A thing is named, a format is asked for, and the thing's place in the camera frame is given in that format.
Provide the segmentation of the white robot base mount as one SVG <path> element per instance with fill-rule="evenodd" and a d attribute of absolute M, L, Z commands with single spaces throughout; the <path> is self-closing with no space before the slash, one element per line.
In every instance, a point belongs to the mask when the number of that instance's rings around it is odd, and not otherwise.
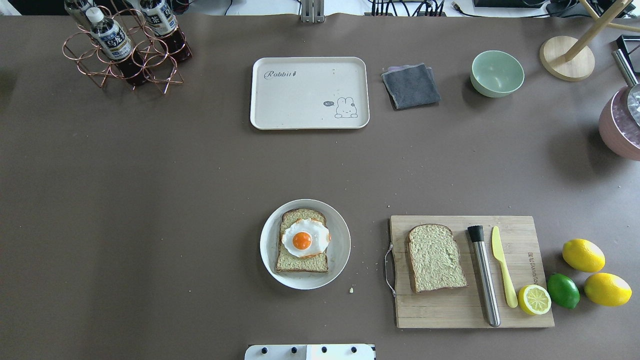
<path fill-rule="evenodd" d="M 375 360 L 374 344 L 254 344 L 247 347 L 245 360 Z"/>

